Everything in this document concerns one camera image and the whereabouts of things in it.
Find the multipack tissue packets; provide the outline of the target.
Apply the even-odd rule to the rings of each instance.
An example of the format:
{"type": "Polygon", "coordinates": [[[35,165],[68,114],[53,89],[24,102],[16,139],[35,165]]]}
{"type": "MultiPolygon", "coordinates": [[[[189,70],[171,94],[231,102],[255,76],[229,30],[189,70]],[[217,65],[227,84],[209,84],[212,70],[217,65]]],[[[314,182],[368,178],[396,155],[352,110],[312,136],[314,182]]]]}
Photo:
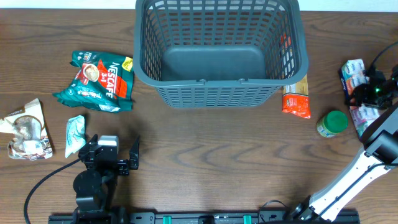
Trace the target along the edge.
{"type": "MultiPolygon", "coordinates": [[[[365,66],[362,59],[348,60],[340,70],[340,80],[345,93],[345,99],[348,100],[354,89],[360,84],[368,84],[369,78],[365,76],[365,66]]],[[[378,118],[380,113],[378,109],[367,106],[349,106],[353,124],[359,138],[365,130],[378,118]]]]}

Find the green lid jar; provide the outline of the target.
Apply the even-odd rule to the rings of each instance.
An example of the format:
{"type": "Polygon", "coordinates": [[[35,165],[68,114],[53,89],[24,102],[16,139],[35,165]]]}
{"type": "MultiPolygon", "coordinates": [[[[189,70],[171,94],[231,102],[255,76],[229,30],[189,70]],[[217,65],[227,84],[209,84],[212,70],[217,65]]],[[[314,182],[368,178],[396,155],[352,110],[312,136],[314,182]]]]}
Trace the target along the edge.
{"type": "Polygon", "coordinates": [[[317,123],[318,133],[325,138],[332,138],[348,127],[348,118],[342,112],[334,110],[322,117],[317,123]]]}

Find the orange spaghetti pack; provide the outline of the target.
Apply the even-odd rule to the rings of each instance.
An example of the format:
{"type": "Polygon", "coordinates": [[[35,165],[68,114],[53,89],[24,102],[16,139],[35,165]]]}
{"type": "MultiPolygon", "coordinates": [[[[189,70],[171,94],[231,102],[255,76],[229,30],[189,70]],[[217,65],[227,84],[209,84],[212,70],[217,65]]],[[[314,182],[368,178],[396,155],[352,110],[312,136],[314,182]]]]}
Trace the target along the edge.
{"type": "MultiPolygon", "coordinates": [[[[290,36],[283,34],[280,37],[280,45],[282,46],[282,52],[280,53],[283,68],[282,77],[289,78],[295,68],[290,36]]],[[[311,118],[306,75],[299,82],[282,87],[282,111],[305,119],[311,118]]]]}

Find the green Nescafe coffee bag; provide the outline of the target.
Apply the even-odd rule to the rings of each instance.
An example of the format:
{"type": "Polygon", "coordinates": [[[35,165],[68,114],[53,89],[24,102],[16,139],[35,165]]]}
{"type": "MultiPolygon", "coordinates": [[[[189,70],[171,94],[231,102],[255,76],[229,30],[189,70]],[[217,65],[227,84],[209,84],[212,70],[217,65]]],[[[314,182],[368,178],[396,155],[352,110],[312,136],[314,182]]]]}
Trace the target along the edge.
{"type": "Polygon", "coordinates": [[[79,71],[68,88],[53,94],[58,102],[109,113],[132,110],[134,72],[131,57],[75,50],[70,64],[79,71]]]}

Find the grey plastic basket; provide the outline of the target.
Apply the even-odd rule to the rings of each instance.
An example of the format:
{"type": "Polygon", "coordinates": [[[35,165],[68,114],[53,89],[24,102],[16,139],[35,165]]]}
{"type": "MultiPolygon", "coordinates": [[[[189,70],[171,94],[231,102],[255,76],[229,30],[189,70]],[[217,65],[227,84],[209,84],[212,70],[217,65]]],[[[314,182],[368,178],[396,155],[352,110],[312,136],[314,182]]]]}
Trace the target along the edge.
{"type": "Polygon", "coordinates": [[[138,0],[133,59],[174,108],[258,106],[308,71],[297,0],[138,0]]]}

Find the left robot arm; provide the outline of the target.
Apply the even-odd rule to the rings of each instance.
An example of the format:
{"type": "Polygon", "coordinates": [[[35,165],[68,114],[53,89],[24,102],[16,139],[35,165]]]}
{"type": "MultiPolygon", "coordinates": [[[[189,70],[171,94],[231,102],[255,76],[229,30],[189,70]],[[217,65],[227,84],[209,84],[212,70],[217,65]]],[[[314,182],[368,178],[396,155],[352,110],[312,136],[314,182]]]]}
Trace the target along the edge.
{"type": "Polygon", "coordinates": [[[117,136],[94,135],[78,152],[86,170],[73,181],[76,204],[80,212],[105,212],[110,210],[118,177],[128,176],[139,168],[139,143],[136,138],[129,150],[128,159],[119,159],[117,136]]]}

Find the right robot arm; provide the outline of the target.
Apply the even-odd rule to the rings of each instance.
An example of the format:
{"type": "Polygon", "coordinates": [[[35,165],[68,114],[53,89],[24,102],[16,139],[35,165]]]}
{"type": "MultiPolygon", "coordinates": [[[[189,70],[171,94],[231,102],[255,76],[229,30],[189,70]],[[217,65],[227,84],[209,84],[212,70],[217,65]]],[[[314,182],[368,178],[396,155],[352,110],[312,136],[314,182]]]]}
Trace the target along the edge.
{"type": "Polygon", "coordinates": [[[369,83],[357,86],[346,100],[350,106],[370,106],[384,112],[360,137],[363,146],[354,159],[324,189],[310,195],[287,216],[290,220],[332,222],[343,207],[378,177],[397,168],[397,66],[390,79],[370,66],[369,83]]]}

